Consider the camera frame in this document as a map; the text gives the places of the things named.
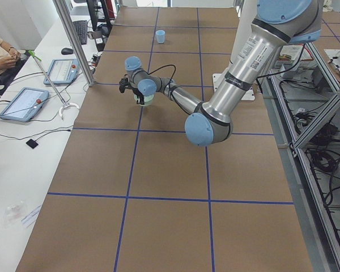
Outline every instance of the monitor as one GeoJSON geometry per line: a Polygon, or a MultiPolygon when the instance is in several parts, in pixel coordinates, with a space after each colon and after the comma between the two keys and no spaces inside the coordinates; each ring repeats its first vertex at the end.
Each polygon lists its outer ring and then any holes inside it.
{"type": "Polygon", "coordinates": [[[90,13],[93,31],[101,30],[102,34],[108,37],[112,29],[112,25],[110,22],[110,17],[108,15],[106,0],[86,0],[86,1],[87,1],[88,12],[90,13]],[[104,16],[105,25],[103,24],[98,25],[99,15],[104,16]]]}

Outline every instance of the black keyboard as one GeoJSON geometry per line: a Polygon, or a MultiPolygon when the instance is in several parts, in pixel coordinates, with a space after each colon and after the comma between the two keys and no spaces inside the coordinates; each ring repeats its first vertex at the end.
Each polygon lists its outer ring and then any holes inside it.
{"type": "Polygon", "coordinates": [[[74,21],[73,25],[79,37],[80,44],[87,44],[87,21],[74,21]]]}

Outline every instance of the white table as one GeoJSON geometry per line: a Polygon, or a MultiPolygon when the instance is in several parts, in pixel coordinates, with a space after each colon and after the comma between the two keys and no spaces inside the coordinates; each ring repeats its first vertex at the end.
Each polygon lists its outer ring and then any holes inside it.
{"type": "MultiPolygon", "coordinates": [[[[88,19],[87,16],[72,16],[73,20],[88,19]]],[[[58,19],[35,50],[47,69],[55,58],[75,58],[75,55],[61,55],[61,49],[70,47],[61,21],[58,19]]],[[[93,40],[88,39],[83,46],[88,60],[97,52],[93,40]]],[[[33,58],[30,58],[17,77],[40,71],[33,58]]],[[[11,100],[23,87],[46,89],[55,95],[51,87],[43,85],[43,75],[33,75],[15,81],[1,97],[11,100]]],[[[67,89],[71,96],[70,102],[82,105],[87,89],[83,75],[67,89]]],[[[62,103],[57,97],[50,99],[35,117],[37,120],[49,120],[59,110],[62,103]]],[[[5,105],[0,105],[0,112],[5,105]]],[[[26,137],[44,130],[71,126],[78,115],[74,107],[63,112],[64,120],[57,116],[51,122],[20,123],[0,119],[0,134],[12,137],[26,137]]],[[[15,271],[24,252],[34,224],[25,228],[20,219],[13,224],[4,224],[7,207],[24,201],[26,214],[30,213],[44,201],[49,185],[57,169],[70,133],[67,131],[51,133],[39,139],[39,145],[31,149],[25,144],[27,140],[13,140],[0,136],[0,272],[15,271]]]]}

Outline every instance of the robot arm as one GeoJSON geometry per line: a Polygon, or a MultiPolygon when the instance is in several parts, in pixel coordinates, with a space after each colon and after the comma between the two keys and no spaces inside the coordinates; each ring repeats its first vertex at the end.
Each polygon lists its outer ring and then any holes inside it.
{"type": "Polygon", "coordinates": [[[188,140],[197,146],[224,141],[232,133],[232,111],[277,49],[319,37],[323,2],[259,0],[252,33],[208,102],[187,93],[169,78],[149,75],[137,57],[125,61],[128,77],[120,82],[120,91],[132,89],[139,98],[138,104],[161,92],[189,114],[185,122],[188,140]]]}

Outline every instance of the tablet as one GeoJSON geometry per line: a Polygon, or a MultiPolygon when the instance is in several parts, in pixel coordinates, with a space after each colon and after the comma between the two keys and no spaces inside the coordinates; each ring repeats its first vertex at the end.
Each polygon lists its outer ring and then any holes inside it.
{"type": "Polygon", "coordinates": [[[28,122],[49,97],[47,90],[24,87],[0,113],[0,118],[28,122]]]}
{"type": "MultiPolygon", "coordinates": [[[[49,66],[47,74],[54,84],[69,84],[74,81],[78,74],[78,65],[77,59],[54,59],[49,66]]],[[[43,83],[50,85],[46,78],[43,83]]]]}

